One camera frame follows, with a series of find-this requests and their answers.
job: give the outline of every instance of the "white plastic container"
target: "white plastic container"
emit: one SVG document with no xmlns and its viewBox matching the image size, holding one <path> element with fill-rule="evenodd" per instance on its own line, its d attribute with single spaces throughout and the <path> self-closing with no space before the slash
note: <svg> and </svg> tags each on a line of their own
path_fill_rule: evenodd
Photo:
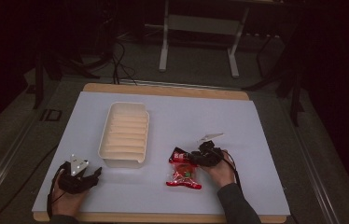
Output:
<svg viewBox="0 0 349 224">
<path fill-rule="evenodd" d="M 139 103 L 114 103 L 105 122 L 99 156 L 109 167 L 140 168 L 146 157 L 149 115 Z"/>
</svg>

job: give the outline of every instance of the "white paper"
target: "white paper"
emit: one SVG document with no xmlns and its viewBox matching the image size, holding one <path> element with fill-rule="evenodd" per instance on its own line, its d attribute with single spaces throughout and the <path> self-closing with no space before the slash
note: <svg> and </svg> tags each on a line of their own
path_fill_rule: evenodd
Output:
<svg viewBox="0 0 349 224">
<path fill-rule="evenodd" d="M 149 113 L 147 155 L 140 169 L 109 168 L 98 156 L 105 118 L 115 102 L 143 103 Z M 197 150 L 198 140 L 209 133 L 224 133 L 214 143 L 234 158 L 244 196 L 258 215 L 288 216 L 253 102 L 100 92 L 80 94 L 33 211 L 46 211 L 51 179 L 75 154 L 90 162 L 86 175 L 103 167 L 99 184 L 90 191 L 81 212 L 223 214 L 217 187 L 204 171 L 197 171 L 202 189 L 165 185 L 174 148 Z"/>
</svg>

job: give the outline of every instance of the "plastic food wrapper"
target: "plastic food wrapper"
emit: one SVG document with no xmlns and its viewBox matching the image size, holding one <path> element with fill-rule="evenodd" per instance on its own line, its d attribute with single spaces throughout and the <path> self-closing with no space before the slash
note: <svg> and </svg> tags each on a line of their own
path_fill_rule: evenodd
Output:
<svg viewBox="0 0 349 224">
<path fill-rule="evenodd" d="M 169 158 L 173 172 L 170 180 L 166 181 L 167 186 L 186 186 L 191 189 L 201 189 L 202 185 L 196 181 L 198 165 L 190 162 L 187 158 L 187 152 L 176 147 Z"/>
</svg>

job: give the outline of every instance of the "dark background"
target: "dark background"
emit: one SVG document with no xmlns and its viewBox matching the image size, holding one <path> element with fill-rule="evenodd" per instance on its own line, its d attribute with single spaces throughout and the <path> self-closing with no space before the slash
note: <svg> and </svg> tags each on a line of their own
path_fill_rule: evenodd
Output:
<svg viewBox="0 0 349 224">
<path fill-rule="evenodd" d="M 96 5 L 85 7 L 85 2 L 76 1 L 83 7 L 75 6 L 74 10 L 80 13 L 85 8 L 85 15 L 91 16 L 91 20 L 84 22 L 96 25 L 102 20 L 102 15 L 94 10 Z M 163 1 L 120 2 L 118 20 L 132 27 L 136 34 L 139 32 L 139 36 L 143 35 L 140 24 L 162 24 Z M 315 109 L 349 174 L 349 1 L 324 2 L 324 5 L 327 6 L 324 13 L 314 14 L 306 20 L 306 28 L 311 31 L 308 34 L 314 37 L 314 47 L 310 49 L 302 85 L 310 93 Z M 258 15 L 267 12 L 266 7 L 253 10 L 251 16 L 255 20 L 246 24 L 252 33 L 258 32 L 255 25 Z M 92 37 L 95 33 L 89 33 L 87 29 L 81 33 L 83 35 L 75 35 L 77 29 L 72 27 L 82 20 L 78 23 L 69 20 L 67 12 L 63 2 L 0 1 L 0 113 L 27 88 L 22 75 L 35 66 L 35 55 L 42 46 L 74 56 L 77 48 L 87 47 L 85 45 L 90 43 L 88 39 L 91 37 L 86 33 Z M 309 41 L 307 36 L 299 36 L 298 39 L 301 44 Z"/>
</svg>

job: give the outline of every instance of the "forearm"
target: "forearm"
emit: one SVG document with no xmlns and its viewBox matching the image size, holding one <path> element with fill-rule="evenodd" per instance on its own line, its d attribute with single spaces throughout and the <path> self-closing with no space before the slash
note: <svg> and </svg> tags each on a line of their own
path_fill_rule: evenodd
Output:
<svg viewBox="0 0 349 224">
<path fill-rule="evenodd" d="M 244 198 L 236 184 L 224 186 L 218 191 L 217 196 L 224 208 L 228 224 L 261 223 L 256 211 Z"/>
<path fill-rule="evenodd" d="M 79 224 L 79 222 L 74 217 L 53 215 L 49 221 L 49 224 Z"/>
</svg>

